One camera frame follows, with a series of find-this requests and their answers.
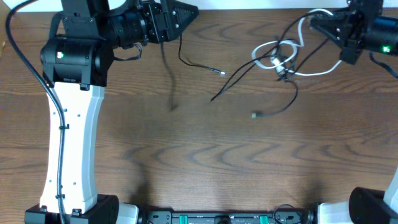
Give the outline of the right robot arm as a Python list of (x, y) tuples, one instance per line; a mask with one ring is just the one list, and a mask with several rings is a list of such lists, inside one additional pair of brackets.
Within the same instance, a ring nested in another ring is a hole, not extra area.
[[(393, 77), (397, 72), (377, 61), (375, 53), (397, 56), (397, 19), (382, 15), (382, 0), (348, 1), (348, 6), (330, 15), (311, 18), (310, 25), (333, 41), (340, 49), (340, 60), (354, 65), (362, 51)], [(320, 203), (305, 216), (306, 223), (397, 223), (397, 177), (387, 190), (356, 187), (348, 200)]]

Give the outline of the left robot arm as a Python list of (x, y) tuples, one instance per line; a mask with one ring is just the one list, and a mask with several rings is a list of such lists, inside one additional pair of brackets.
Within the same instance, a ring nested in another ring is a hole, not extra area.
[(180, 1), (63, 1), (40, 53), (50, 104), (47, 178), (26, 223), (142, 223), (135, 205), (100, 195), (95, 182), (98, 116), (117, 48), (178, 38), (198, 17)]

